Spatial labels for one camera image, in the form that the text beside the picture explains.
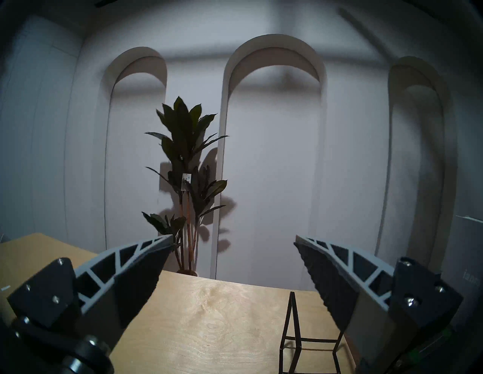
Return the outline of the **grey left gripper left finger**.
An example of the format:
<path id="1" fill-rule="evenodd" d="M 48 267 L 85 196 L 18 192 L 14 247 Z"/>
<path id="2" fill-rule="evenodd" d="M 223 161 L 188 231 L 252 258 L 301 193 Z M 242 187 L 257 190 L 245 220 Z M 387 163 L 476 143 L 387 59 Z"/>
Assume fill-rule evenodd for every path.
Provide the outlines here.
<path id="1" fill-rule="evenodd" d="M 77 268 L 52 260 L 7 297 L 19 319 L 76 339 L 93 335 L 113 349 L 154 292 L 173 236 L 112 248 Z"/>

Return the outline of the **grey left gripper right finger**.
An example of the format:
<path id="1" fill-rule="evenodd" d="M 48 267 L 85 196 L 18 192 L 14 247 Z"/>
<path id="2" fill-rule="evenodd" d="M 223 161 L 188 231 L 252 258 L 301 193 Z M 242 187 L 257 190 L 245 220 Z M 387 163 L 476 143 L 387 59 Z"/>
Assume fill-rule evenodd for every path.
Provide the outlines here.
<path id="1" fill-rule="evenodd" d="M 357 372 L 430 372 L 463 296 L 415 259 L 391 266 L 357 248 L 296 236 L 314 286 L 360 355 Z"/>

